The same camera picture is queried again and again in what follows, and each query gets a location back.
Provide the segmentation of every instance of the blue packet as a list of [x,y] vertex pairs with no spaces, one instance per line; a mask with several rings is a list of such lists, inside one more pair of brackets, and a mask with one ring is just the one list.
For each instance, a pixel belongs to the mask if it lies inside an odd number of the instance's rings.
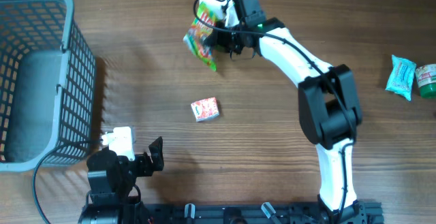
[[404,58],[392,55],[394,69],[389,76],[387,91],[395,92],[411,100],[411,85],[414,83],[416,64]]

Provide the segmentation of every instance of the wooden surface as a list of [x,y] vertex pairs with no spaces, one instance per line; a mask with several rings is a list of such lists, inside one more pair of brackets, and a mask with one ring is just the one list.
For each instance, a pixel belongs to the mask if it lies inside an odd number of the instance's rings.
[[[260,2],[314,55],[353,70],[364,114],[353,153],[358,197],[382,202],[386,223],[434,223],[436,101],[420,98],[416,84],[411,102],[384,89],[391,54],[436,63],[436,0]],[[93,133],[134,125],[137,153],[163,136],[164,171],[138,180],[146,203],[315,201],[320,171],[296,87],[259,57],[218,54],[219,71],[208,70],[182,42],[192,3],[75,0],[99,65]],[[221,116],[196,123],[189,104],[207,97],[219,100]],[[0,223],[41,223],[31,172],[0,177]],[[76,223],[88,190],[84,162],[37,178],[53,223]]]

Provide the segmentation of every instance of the small box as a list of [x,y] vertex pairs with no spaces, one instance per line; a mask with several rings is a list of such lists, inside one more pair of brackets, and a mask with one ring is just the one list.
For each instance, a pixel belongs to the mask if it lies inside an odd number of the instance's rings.
[[197,122],[210,120],[219,116],[217,99],[215,97],[193,102],[191,108]]

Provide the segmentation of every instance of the colorful snack package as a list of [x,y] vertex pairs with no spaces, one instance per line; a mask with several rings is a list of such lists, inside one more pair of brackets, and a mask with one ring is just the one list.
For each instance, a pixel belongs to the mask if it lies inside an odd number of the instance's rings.
[[191,108],[197,122],[210,120],[219,116],[217,99],[215,97],[193,102]]
[[387,91],[395,92],[411,100],[411,86],[414,83],[416,64],[404,58],[392,55],[394,69],[389,76]]
[[[216,15],[207,8],[205,3],[201,3],[200,6],[198,6],[197,15],[210,25],[215,26],[217,22]],[[188,45],[193,55],[206,63],[213,71],[217,71],[217,65],[212,57],[212,48],[204,45],[204,40],[212,34],[212,31],[210,27],[206,27],[196,18],[183,38],[183,41]]]

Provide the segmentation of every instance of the gray basket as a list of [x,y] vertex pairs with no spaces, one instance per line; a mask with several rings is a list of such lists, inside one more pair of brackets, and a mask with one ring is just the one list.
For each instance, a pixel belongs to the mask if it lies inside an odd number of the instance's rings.
[[[73,15],[73,0],[0,0],[0,172],[89,140],[95,59]],[[74,164],[88,148],[64,148],[46,165]]]

